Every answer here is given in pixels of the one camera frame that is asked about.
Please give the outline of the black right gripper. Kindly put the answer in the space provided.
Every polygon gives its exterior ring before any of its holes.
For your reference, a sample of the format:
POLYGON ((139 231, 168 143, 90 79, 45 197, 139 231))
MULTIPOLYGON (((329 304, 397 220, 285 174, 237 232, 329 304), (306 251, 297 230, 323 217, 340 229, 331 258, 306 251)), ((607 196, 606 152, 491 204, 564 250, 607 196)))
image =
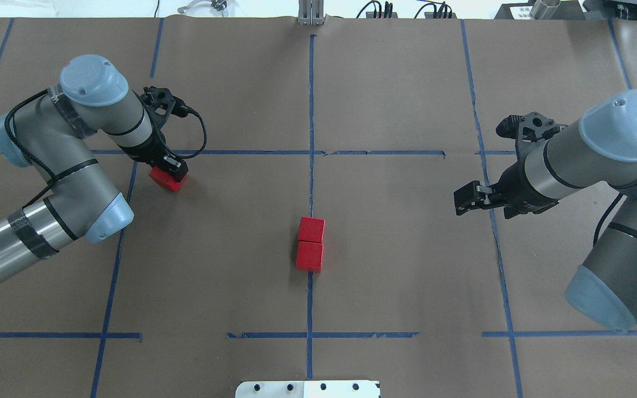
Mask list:
POLYGON ((558 200, 547 197, 532 186, 533 178, 526 176, 526 160, 535 149, 543 149, 544 144, 555 134, 567 127, 555 123, 538 112, 524 116, 510 115, 496 127, 495 132, 501 138, 515 141, 516 163, 508 167, 493 189, 483 186, 479 181, 471 181, 453 192, 453 206, 456 215, 473 210, 489 210, 493 202, 503 207, 505 219, 521 214, 541 214, 558 204, 558 200))

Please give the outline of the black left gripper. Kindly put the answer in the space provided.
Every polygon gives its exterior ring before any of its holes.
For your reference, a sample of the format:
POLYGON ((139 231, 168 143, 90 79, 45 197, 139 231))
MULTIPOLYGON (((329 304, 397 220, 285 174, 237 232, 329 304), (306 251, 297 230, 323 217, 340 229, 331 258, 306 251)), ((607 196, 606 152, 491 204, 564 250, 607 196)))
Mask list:
POLYGON ((189 107, 168 88, 144 87, 142 95, 138 98, 144 107, 144 115, 149 117, 152 132, 144 143, 132 147, 130 158, 136 162, 157 166, 176 183, 182 183, 187 176, 187 164, 180 155, 169 149, 161 129, 169 121, 170 116, 189 116, 189 107))

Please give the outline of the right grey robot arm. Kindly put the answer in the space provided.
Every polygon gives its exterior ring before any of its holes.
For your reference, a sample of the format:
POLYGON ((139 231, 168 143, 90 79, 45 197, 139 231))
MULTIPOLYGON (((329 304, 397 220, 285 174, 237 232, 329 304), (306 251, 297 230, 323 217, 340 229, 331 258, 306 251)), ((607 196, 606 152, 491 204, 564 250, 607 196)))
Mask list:
POLYGON ((617 192, 577 267, 568 304, 612 332, 637 327, 637 89, 590 108, 571 124, 538 112, 510 115, 496 128, 515 141, 515 164, 491 185, 453 192, 457 215, 502 208, 511 219, 541 214, 576 192, 605 183, 617 192))

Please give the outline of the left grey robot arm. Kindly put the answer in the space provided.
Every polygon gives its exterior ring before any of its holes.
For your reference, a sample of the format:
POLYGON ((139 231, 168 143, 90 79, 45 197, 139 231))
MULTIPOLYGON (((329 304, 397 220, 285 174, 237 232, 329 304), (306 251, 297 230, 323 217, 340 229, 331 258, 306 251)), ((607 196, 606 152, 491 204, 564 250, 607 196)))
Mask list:
POLYGON ((132 161, 152 167, 158 184, 177 191, 186 156, 167 146, 161 128, 170 116, 198 112, 170 93, 136 94, 103 56, 77 56, 60 81, 0 116, 0 154, 35 167, 45 188, 0 221, 0 283, 79 238, 97 243, 126 228, 134 213, 85 139, 103 131, 132 161))

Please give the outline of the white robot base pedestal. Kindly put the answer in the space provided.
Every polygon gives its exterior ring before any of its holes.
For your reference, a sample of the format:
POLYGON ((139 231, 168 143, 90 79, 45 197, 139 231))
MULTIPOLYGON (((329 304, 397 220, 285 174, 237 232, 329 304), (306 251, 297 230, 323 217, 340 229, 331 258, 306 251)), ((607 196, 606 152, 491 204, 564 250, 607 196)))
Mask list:
POLYGON ((381 397, 373 380, 248 381, 238 385, 235 397, 381 397))

